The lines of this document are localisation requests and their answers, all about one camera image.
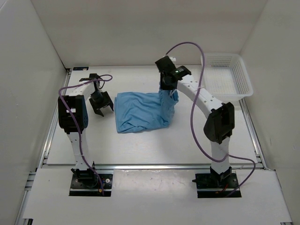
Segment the light blue shorts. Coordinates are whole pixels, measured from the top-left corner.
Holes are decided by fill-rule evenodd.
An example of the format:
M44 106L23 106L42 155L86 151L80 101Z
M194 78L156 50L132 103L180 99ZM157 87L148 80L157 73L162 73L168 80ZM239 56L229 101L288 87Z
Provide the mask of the light blue shorts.
M167 128L172 123L178 102L175 89L118 93L114 99L116 130L126 134Z

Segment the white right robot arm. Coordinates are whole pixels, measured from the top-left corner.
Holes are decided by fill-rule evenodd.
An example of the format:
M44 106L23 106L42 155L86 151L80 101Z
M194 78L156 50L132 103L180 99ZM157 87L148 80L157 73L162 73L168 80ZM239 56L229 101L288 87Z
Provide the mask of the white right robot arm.
M155 62L160 73L163 90L178 90L193 101L206 118L203 128L211 143L210 181L215 187L222 187L232 173L229 163L229 141L235 127L235 110L232 103L223 103L206 89L185 66L176 67L169 56Z

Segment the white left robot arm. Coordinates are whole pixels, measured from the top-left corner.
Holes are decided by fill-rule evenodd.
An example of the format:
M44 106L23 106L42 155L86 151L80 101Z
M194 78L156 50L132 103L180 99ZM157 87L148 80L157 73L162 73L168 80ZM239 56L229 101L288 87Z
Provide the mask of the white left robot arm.
M112 79L112 75L93 73L80 79L79 84L62 87L58 91L59 126L67 134L75 157L75 168L71 171L80 183L89 188L99 185L103 189L103 181L89 154L86 139L89 124L86 101L89 100L96 115L103 116L102 108L110 107L113 110L109 94L103 92L100 85Z

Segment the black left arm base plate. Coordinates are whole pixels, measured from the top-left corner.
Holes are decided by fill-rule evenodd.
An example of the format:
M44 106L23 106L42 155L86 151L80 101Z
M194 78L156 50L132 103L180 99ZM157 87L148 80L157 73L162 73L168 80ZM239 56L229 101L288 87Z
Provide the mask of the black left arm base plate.
M91 169L71 169L72 179L69 196L110 197L112 194L113 174L99 173Z

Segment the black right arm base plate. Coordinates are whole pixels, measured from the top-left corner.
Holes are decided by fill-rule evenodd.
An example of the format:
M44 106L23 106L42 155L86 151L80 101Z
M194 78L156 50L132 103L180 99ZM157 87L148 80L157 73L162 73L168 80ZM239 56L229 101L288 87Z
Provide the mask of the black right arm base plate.
M231 173L218 182L212 173L196 173L192 180L196 184L197 198L241 198L242 194L236 173Z

